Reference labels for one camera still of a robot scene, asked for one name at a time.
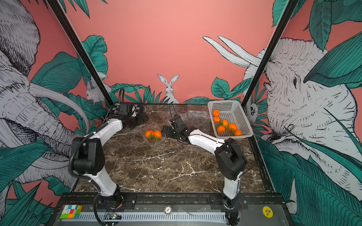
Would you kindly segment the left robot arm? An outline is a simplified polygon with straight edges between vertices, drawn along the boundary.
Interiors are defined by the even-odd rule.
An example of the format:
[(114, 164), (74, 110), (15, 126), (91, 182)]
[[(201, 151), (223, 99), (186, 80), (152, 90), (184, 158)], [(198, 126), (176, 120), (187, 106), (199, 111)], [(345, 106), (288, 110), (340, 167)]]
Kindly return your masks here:
[(94, 132), (73, 139), (68, 165), (71, 176), (90, 181), (102, 197), (118, 197), (119, 186), (105, 169), (104, 144), (123, 128), (134, 129), (148, 121), (142, 104), (124, 102), (124, 88), (108, 111), (104, 123)]

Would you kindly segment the clear clamshell container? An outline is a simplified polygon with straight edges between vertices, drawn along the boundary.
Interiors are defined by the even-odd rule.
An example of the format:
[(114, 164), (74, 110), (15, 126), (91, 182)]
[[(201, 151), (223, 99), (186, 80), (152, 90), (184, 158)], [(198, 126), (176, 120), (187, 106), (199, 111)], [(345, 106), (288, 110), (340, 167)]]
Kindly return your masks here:
[(187, 111), (189, 124), (203, 124), (210, 121), (209, 111), (204, 105), (189, 105)]
[(145, 125), (140, 129), (140, 134), (145, 142), (152, 147), (156, 147), (166, 140), (157, 124)]

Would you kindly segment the orange with leaf centre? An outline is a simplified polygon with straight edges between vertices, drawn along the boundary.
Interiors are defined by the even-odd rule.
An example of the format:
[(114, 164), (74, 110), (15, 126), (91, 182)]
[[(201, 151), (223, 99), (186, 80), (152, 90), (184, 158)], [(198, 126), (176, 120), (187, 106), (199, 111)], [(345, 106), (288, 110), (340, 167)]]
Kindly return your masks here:
[(229, 130), (229, 131), (235, 131), (236, 129), (237, 129), (236, 124), (229, 124), (229, 125), (228, 125), (228, 130)]

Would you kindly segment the white perforated plastic basket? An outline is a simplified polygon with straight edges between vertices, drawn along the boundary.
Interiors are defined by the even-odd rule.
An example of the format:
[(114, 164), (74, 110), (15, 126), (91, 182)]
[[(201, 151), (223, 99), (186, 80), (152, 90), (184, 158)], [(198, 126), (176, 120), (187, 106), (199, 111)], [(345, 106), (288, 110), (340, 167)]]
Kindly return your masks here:
[[(210, 101), (207, 104), (212, 127), (214, 130), (214, 134), (217, 138), (222, 139), (244, 139), (253, 136), (253, 131), (251, 125), (247, 119), (247, 116), (240, 104), (240, 102), (235, 100), (217, 100), (217, 101)], [(241, 136), (234, 136), (232, 131), (228, 130), (228, 126), (225, 126), (226, 132), (223, 134), (217, 133), (216, 129), (219, 126), (222, 126), (219, 123), (214, 123), (213, 121), (213, 111), (219, 110), (220, 111), (220, 121), (227, 120), (229, 124), (236, 124), (237, 129), (242, 132)]]

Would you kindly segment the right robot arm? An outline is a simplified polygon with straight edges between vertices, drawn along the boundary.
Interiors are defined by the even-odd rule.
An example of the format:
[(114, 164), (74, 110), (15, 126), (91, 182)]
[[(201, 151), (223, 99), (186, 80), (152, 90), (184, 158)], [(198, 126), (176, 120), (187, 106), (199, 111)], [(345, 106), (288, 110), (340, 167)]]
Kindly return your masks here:
[(181, 131), (170, 126), (164, 126), (161, 134), (163, 137), (174, 138), (182, 143), (191, 144), (212, 153), (216, 157), (219, 170), (224, 176), (224, 196), (229, 200), (237, 197), (240, 178), (248, 161), (240, 145), (234, 139), (223, 140), (212, 137), (192, 127)]

